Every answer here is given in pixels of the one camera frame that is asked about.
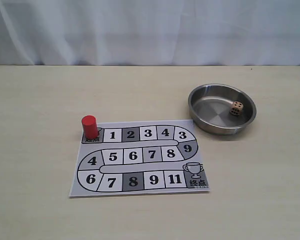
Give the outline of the red cylinder game piece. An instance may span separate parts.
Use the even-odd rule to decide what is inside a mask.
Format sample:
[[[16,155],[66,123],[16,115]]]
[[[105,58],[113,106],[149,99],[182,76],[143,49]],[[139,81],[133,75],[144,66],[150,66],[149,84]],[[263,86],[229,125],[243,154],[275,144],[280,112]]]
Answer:
[[[81,124],[83,127],[84,136],[93,140],[99,136],[97,120],[93,115],[86,115],[82,118]]]

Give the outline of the stainless steel round bowl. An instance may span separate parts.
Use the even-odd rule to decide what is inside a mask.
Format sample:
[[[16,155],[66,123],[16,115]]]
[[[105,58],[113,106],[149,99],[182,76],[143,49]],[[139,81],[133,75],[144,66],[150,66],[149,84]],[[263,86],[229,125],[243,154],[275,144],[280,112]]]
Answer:
[[[239,116],[230,114],[233,102],[243,103]],[[203,131],[215,135],[235,135],[249,126],[257,115],[254,101],[230,85],[209,83],[194,88],[188,95],[189,114]]]

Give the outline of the wooden die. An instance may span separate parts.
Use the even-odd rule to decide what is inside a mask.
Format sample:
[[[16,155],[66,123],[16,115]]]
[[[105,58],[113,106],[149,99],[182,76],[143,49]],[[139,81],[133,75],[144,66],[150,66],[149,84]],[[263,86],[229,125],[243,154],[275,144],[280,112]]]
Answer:
[[[234,101],[232,103],[232,106],[230,108],[230,114],[232,114],[233,116],[240,116],[243,112],[243,108],[244,105],[243,103],[239,102],[239,101]]]

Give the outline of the paper number game board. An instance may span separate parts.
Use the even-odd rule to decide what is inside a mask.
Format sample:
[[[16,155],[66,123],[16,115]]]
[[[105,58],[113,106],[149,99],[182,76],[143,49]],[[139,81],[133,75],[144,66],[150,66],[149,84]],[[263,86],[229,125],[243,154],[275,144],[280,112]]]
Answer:
[[[190,119],[98,123],[82,136],[70,197],[207,193]]]

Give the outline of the white curtain backdrop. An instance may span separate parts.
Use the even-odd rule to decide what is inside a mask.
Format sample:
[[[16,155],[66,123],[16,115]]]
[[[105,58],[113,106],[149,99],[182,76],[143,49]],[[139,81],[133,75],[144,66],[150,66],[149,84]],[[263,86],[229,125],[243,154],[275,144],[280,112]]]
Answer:
[[[300,66],[300,0],[0,0],[0,65]]]

